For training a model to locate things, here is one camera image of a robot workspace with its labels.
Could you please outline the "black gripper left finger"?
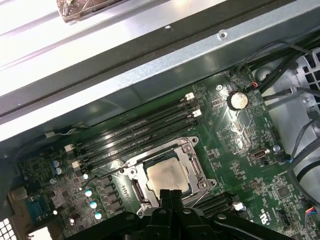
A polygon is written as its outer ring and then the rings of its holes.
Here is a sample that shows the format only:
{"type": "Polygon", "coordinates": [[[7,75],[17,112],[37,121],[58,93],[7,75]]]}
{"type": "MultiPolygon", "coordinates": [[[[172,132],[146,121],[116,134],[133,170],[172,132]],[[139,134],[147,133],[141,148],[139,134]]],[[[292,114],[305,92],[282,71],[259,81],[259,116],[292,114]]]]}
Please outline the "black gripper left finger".
{"type": "Polygon", "coordinates": [[[169,240],[172,225],[171,191],[160,191],[160,204],[140,218],[123,212],[71,237],[69,240],[169,240]]]}

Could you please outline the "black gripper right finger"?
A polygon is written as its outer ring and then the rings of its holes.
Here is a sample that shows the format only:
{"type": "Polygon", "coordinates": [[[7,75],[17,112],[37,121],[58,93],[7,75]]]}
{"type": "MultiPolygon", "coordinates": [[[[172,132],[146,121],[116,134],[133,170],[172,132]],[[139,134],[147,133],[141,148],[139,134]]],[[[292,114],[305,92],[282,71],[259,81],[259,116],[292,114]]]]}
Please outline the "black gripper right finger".
{"type": "Polygon", "coordinates": [[[195,208],[184,207],[182,191],[172,190],[174,216],[182,229],[183,240],[285,240],[287,237],[249,220],[217,213],[205,217],[195,208]]]}

